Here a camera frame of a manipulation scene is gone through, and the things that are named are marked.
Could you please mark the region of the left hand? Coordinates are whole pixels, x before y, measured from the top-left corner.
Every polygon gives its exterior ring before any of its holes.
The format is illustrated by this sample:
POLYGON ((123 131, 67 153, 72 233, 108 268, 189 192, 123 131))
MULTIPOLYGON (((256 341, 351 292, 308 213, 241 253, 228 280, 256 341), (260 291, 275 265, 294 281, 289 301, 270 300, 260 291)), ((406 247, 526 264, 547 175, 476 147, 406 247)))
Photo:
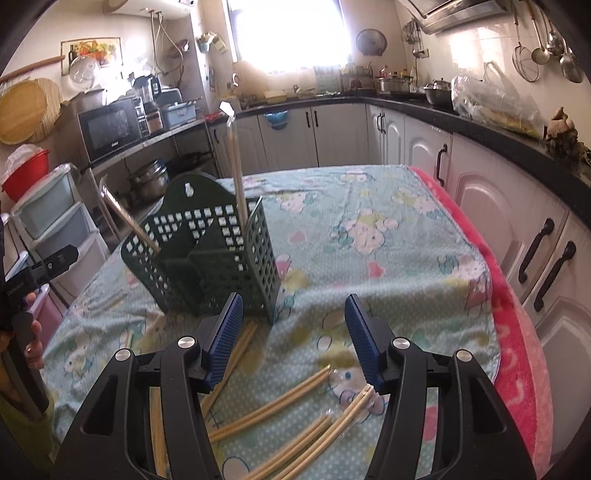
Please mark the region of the left hand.
POLYGON ((24 355, 29 368, 40 371, 44 368, 43 344, 40 339, 42 325, 37 319, 32 320, 30 331, 33 335, 33 339, 25 347, 24 355))

